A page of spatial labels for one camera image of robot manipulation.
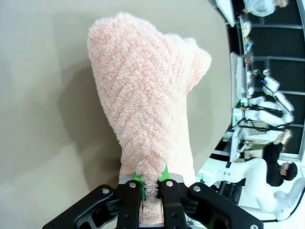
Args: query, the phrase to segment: white shirt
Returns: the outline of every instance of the white shirt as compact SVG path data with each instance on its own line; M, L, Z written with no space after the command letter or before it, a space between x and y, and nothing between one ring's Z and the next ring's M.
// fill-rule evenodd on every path
M275 11L273 0L244 0L244 5L249 13L258 17L265 17Z

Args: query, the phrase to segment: black shirt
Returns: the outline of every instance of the black shirt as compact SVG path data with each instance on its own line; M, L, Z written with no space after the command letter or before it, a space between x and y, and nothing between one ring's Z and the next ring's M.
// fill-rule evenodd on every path
M283 150L283 144L267 144L263 149L263 159L267 163L267 183L277 187L282 185L284 178L280 173L280 165L277 163L280 152Z

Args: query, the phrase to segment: pink towel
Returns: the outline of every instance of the pink towel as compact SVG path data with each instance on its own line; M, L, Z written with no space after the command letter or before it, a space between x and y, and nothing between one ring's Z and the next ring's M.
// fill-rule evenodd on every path
M186 96L211 57L194 39L164 35L127 13L96 21L88 50L102 106L122 146L120 176L135 171L145 182L140 222L163 222L155 196L165 166L186 185L195 181Z

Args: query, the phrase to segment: black hair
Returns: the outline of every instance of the black hair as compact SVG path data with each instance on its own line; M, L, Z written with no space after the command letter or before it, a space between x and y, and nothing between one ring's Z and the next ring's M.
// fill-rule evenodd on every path
M297 175L297 166L294 162L290 163L286 169L286 175L283 176L285 180L293 180Z

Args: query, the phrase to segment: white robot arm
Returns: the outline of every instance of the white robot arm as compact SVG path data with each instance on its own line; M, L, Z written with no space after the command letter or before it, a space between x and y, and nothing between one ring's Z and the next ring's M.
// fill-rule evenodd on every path
M246 178L245 192L256 199L263 212L273 213L278 221L290 216L298 200L302 198L305 188L305 177L301 177L295 181L289 193L273 193L271 186L266 182L267 165L262 158L232 163L230 167L227 167L227 162L209 158L200 173L204 174L207 186L217 181L237 183Z
M272 126L284 125L287 123L291 123L293 121L292 111L294 110L293 106L285 96L277 91L279 88L279 83L271 78L270 76L266 76L260 73L258 70L254 70L253 74L260 79L263 83L263 92L266 95L270 95L275 99L275 103L266 102L263 96L252 98L249 100L250 105L257 105L261 108L269 108L274 110L279 110L283 112L282 117L278 117L270 112L262 109L262 110L251 110L247 109L244 112L244 117L253 121L263 121Z

